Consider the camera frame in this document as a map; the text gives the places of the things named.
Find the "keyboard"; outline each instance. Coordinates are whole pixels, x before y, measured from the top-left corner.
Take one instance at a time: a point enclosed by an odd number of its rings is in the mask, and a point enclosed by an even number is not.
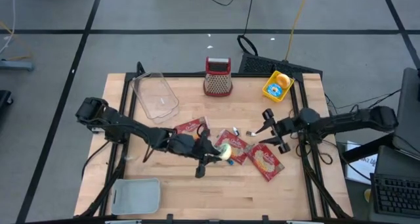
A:
[[[370,174],[375,212],[420,218],[420,178]]]
[[[292,73],[316,73],[322,78],[322,71],[309,67],[290,64],[285,60],[278,61],[261,56],[243,54],[239,73],[272,73],[275,70],[292,77]]]

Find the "gray floor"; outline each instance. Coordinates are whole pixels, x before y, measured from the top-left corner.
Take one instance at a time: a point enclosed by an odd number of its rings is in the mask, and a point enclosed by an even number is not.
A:
[[[16,0],[21,30],[82,30],[94,0]],[[392,0],[406,29],[420,28],[417,0]],[[254,0],[249,28],[288,29],[301,0]],[[0,21],[11,26],[11,0],[0,0]],[[92,29],[241,29],[249,0],[229,7],[210,0],[101,0]],[[396,30],[385,0],[307,0],[298,29]],[[206,56],[229,56],[239,70],[236,34],[90,35],[54,138],[28,221],[69,218],[80,186],[91,134],[76,124],[85,97],[100,97],[106,75],[135,69],[197,72]],[[0,35],[3,45],[5,35]],[[31,46],[34,72],[0,71],[0,89],[15,103],[0,131],[0,223],[16,221],[81,35],[21,35]],[[249,34],[261,56],[283,59],[289,36]],[[411,35],[420,48],[420,36]],[[25,54],[14,41],[1,58]],[[389,93],[400,87],[402,70],[414,68],[400,35],[295,35],[289,61],[324,71],[324,89],[336,106]],[[397,109],[398,96],[383,102]],[[364,143],[380,136],[368,130],[337,140]],[[364,218],[365,185],[348,182],[356,217]]]

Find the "red packaging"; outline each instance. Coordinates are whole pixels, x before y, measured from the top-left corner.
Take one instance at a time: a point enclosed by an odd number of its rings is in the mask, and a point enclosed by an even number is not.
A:
[[[189,134],[189,135],[196,135],[197,134],[196,133],[197,128],[201,124],[205,128],[209,128],[209,124],[207,123],[207,118],[205,116],[203,116],[203,117],[200,117],[198,119],[192,120],[191,122],[186,122],[182,125],[177,125],[177,126],[175,126],[175,129],[176,129],[177,133],[185,133],[185,134]]]
[[[224,143],[228,143],[232,147],[232,155],[230,158],[242,165],[245,159],[247,159],[247,154],[245,153],[244,148],[248,144],[236,135],[223,129],[218,136],[215,147],[221,146]]]
[[[249,145],[245,148],[245,153],[267,181],[273,179],[274,176],[284,169],[283,164],[264,144]]]

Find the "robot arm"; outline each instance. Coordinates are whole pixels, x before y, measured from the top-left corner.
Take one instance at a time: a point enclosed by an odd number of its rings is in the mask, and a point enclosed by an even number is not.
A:
[[[204,129],[199,139],[193,136],[177,134],[174,129],[148,127],[124,116],[108,106],[104,99],[89,97],[83,101],[76,113],[77,121],[86,125],[91,131],[101,128],[105,131],[105,139],[114,143],[124,143],[126,134],[131,133],[144,139],[153,150],[170,152],[179,156],[193,158],[199,161],[196,177],[205,175],[205,165],[230,157],[230,149],[217,150],[207,138],[209,130]]]
[[[265,110],[262,116],[265,119],[264,125],[256,133],[271,127],[271,134],[274,137],[260,141],[260,143],[279,145],[278,148],[282,154],[290,151],[289,145],[283,141],[282,136],[301,130],[305,130],[314,142],[320,143],[323,138],[330,134],[364,128],[389,132],[398,125],[394,110],[387,106],[360,109],[326,118],[321,118],[313,109],[303,108],[298,116],[285,118],[277,122],[274,120],[271,109]]]

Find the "wooden tabletop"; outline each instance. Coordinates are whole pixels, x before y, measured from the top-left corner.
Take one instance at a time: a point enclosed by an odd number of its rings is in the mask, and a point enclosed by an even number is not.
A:
[[[124,74],[109,74],[103,99],[111,107],[119,108]],[[166,78],[179,100],[180,112],[175,117],[159,125],[149,120],[140,103],[137,102],[134,119],[149,126],[174,127],[201,116],[207,116],[213,142],[222,129],[239,129],[241,138],[252,144],[270,137],[266,131],[257,137],[245,136],[245,132],[256,131],[263,125],[261,113],[271,108],[276,120],[291,113],[291,97],[275,103],[264,97],[262,87],[266,78],[233,78],[234,89],[229,97],[208,97],[203,94],[203,78]],[[304,74],[304,84],[309,107],[328,116],[324,90],[318,74]],[[299,86],[296,84],[299,107],[301,108]],[[295,153],[297,140],[284,136],[291,152],[280,154],[272,145],[268,148],[285,166],[270,182],[260,174],[247,159],[241,166],[219,162],[206,166],[205,177],[194,177],[198,162],[190,158],[169,153],[154,152],[146,163],[142,157],[146,144],[138,137],[131,136],[124,179],[157,177],[161,182],[160,209],[153,214],[124,215],[121,218],[166,219],[172,213],[175,219],[256,219],[268,215],[270,220],[310,219],[305,179],[301,159]],[[335,142],[334,136],[325,138]],[[103,134],[93,135],[89,155],[104,143]],[[85,170],[75,215],[85,211],[104,185],[110,147],[104,149],[91,160]],[[330,154],[331,165],[321,162],[324,183],[335,201],[349,215],[352,215],[346,183],[341,169],[337,149],[328,144],[319,145],[321,152]],[[322,216],[318,189],[314,186],[318,215]],[[108,202],[107,213],[110,213]]]

